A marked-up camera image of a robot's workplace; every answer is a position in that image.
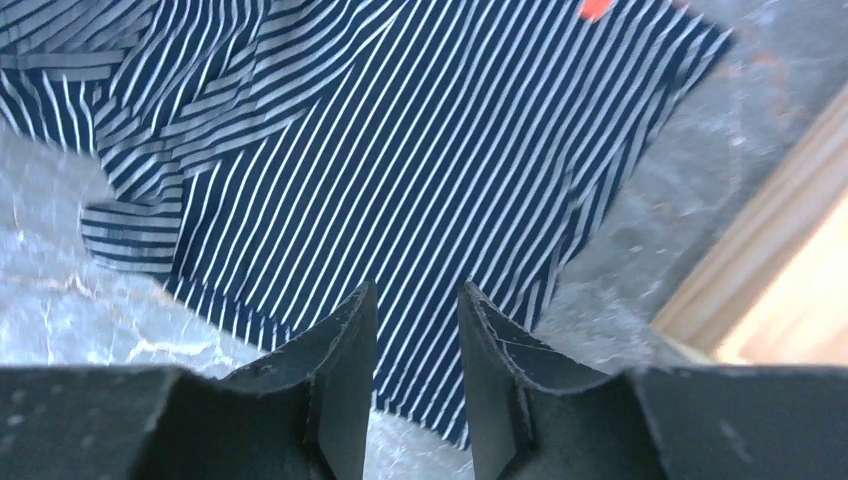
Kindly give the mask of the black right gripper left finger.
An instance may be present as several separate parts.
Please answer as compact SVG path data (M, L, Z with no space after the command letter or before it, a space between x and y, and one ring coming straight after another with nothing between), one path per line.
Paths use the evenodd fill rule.
M5 367L5 479L359 479L376 363L363 284L215 379L175 366Z

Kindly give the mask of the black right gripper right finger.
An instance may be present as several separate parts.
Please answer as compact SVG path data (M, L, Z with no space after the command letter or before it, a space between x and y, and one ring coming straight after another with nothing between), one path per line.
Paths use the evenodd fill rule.
M847 372L636 366L606 374L458 292L478 479L843 479Z

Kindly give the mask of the navy striped boxer underwear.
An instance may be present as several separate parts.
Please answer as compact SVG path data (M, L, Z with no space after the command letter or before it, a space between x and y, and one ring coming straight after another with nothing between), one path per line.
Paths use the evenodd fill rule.
M533 327L732 33L675 1L5 1L1 116L92 258L273 350L379 291L372 405L460 449L457 287Z

